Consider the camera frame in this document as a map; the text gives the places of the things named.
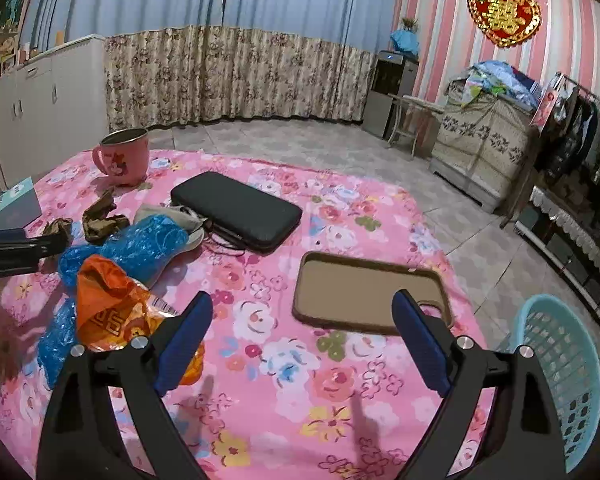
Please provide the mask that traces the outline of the blue and floral curtain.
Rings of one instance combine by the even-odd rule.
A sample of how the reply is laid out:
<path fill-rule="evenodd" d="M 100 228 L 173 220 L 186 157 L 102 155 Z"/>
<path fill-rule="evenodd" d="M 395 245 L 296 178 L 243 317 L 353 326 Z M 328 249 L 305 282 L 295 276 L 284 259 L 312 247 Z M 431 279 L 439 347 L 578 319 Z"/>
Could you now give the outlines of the blue and floral curtain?
<path fill-rule="evenodd" d="M 220 118 L 357 122 L 394 0 L 30 0 L 22 39 L 105 40 L 111 129 Z"/>

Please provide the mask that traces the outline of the black zip case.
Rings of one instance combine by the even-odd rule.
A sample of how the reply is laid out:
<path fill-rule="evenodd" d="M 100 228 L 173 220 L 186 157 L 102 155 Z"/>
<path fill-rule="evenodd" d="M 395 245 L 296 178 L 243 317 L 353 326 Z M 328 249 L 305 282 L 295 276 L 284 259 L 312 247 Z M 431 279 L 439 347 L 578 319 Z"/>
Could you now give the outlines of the black zip case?
<path fill-rule="evenodd" d="M 212 231 L 242 248 L 270 254 L 298 228 L 302 209 L 214 171 L 174 186 L 172 203 L 211 222 Z"/>

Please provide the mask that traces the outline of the beige cloth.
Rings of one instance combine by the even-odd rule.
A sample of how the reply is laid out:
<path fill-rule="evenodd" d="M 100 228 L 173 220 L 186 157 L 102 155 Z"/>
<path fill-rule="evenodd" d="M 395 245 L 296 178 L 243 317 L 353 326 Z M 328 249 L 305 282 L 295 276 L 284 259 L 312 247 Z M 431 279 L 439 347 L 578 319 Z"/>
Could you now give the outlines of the beige cloth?
<path fill-rule="evenodd" d="M 204 222 L 207 221 L 207 218 L 199 217 L 195 211 L 192 211 L 190 208 L 185 206 L 165 207 L 143 204 L 137 209 L 137 212 L 133 218 L 133 223 L 137 224 L 145 218 L 158 216 L 159 214 L 162 214 L 163 216 L 173 220 L 187 233 L 187 243 L 184 248 L 181 249 L 181 252 L 189 252 L 190 250 L 194 250 L 201 245 L 202 241 L 204 240 L 204 236 L 206 235 L 206 231 L 204 230 Z"/>

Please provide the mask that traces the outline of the clothes rack with clothes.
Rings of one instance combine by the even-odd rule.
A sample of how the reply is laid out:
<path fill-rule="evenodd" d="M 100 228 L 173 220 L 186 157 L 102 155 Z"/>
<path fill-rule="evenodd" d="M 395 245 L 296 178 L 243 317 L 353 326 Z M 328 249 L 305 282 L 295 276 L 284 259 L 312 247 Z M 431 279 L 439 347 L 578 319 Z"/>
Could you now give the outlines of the clothes rack with clothes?
<path fill-rule="evenodd" d="M 600 97 L 558 72 L 532 119 L 543 188 L 600 229 Z"/>

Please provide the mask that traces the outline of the blue bag on dispenser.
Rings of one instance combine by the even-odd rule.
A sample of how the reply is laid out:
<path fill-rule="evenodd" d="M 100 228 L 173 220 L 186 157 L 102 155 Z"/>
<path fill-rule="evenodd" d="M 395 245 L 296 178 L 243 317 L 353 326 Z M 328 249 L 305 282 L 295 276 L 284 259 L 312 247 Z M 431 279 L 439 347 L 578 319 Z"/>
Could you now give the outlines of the blue bag on dispenser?
<path fill-rule="evenodd" d="M 419 57 L 419 41 L 411 29 L 396 29 L 390 35 L 393 50 L 412 58 Z"/>

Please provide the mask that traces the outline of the white cabinet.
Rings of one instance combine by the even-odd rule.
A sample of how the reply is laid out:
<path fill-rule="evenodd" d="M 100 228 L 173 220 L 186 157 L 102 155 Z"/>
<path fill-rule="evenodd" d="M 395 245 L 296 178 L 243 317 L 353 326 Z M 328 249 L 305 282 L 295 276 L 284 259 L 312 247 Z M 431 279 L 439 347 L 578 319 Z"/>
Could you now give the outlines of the white cabinet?
<path fill-rule="evenodd" d="M 0 78 L 0 177 L 39 177 L 109 133 L 105 38 L 54 47 Z"/>

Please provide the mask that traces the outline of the pile of folded clothes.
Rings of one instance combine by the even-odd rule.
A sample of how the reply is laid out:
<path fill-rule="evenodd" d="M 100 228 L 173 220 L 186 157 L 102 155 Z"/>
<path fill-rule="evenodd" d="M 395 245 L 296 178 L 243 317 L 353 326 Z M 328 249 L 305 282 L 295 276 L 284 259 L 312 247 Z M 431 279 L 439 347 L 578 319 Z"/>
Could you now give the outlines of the pile of folded clothes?
<path fill-rule="evenodd" d="M 537 108 L 540 102 L 541 86 L 502 61 L 490 60 L 471 65 L 460 79 L 464 80 L 460 99 L 463 106 L 475 101 L 481 93 L 506 96 L 530 108 Z"/>

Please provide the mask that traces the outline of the small stool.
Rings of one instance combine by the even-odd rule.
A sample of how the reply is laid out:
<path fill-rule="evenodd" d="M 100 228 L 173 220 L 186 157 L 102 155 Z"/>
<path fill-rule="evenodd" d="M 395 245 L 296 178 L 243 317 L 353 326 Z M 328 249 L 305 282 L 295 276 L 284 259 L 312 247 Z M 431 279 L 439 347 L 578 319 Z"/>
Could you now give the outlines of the small stool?
<path fill-rule="evenodd" d="M 410 155 L 414 158 L 419 139 L 428 129 L 430 119 L 438 120 L 444 115 L 444 107 L 416 96 L 389 94 L 394 115 L 393 126 L 387 140 L 387 148 L 393 148 L 401 138 L 412 141 Z"/>

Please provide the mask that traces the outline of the water dispenser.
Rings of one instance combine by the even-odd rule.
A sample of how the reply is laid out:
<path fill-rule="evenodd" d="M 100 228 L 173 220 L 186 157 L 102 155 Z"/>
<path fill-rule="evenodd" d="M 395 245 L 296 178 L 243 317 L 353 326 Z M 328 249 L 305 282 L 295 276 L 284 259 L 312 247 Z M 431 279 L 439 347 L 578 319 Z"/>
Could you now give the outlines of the water dispenser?
<path fill-rule="evenodd" d="M 412 94 L 419 62 L 411 54 L 380 50 L 370 81 L 370 90 L 366 96 L 362 128 L 388 140 L 396 121 L 396 96 Z"/>

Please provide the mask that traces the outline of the red heart wall decoration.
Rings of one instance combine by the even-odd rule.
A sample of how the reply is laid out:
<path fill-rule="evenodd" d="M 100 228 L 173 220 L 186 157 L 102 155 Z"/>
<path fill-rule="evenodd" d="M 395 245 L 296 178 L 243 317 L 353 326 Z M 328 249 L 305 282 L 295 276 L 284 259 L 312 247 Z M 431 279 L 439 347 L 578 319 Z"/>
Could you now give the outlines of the red heart wall decoration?
<path fill-rule="evenodd" d="M 467 9 L 478 29 L 501 49 L 528 41 L 542 22 L 536 0 L 467 0 Z"/>

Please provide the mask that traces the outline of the covered chest with cloth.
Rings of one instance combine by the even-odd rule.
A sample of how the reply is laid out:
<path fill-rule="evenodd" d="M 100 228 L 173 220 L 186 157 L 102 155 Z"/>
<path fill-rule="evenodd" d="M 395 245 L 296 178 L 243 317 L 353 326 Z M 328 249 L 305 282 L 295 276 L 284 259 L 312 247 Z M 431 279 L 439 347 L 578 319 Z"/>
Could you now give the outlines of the covered chest with cloth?
<path fill-rule="evenodd" d="M 452 81 L 429 170 L 492 214 L 503 206 L 529 144 L 532 108 L 481 91 L 464 105 L 464 82 Z"/>

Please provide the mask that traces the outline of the orange snack bag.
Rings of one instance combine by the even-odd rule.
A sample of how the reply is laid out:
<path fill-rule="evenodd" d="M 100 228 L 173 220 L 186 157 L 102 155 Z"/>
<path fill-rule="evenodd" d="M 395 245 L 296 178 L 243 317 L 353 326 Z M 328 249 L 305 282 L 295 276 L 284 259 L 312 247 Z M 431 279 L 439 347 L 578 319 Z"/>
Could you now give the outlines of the orange snack bag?
<path fill-rule="evenodd" d="M 88 257 L 76 276 L 76 338 L 91 350 L 119 350 L 177 315 L 103 256 Z"/>

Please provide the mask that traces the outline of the light blue plastic basket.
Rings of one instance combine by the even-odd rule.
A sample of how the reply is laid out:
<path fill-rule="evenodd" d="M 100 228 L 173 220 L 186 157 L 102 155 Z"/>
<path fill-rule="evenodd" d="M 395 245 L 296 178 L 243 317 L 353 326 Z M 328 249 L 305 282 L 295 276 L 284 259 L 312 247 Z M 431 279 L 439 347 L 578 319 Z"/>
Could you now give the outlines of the light blue plastic basket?
<path fill-rule="evenodd" d="M 556 406 L 566 471 L 585 458 L 600 423 L 600 358 L 580 318 L 547 294 L 529 298 L 514 318 L 502 351 L 525 344 L 539 358 Z"/>

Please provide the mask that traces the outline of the low tv bench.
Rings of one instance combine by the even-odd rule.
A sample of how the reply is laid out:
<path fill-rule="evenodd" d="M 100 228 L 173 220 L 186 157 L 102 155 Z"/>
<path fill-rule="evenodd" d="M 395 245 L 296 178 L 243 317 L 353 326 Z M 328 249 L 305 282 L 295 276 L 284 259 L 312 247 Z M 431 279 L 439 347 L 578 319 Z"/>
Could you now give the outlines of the low tv bench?
<path fill-rule="evenodd" d="M 600 326 L 600 246 L 555 197 L 532 188 L 514 228 L 553 263 Z"/>

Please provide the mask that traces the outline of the small teal box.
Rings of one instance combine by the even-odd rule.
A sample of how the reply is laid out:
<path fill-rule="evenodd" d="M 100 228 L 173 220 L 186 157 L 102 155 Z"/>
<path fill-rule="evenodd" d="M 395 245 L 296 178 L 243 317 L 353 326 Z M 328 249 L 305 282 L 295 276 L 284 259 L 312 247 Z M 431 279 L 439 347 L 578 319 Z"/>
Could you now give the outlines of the small teal box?
<path fill-rule="evenodd" d="M 41 214 L 31 177 L 0 195 L 0 230 L 23 229 Z"/>

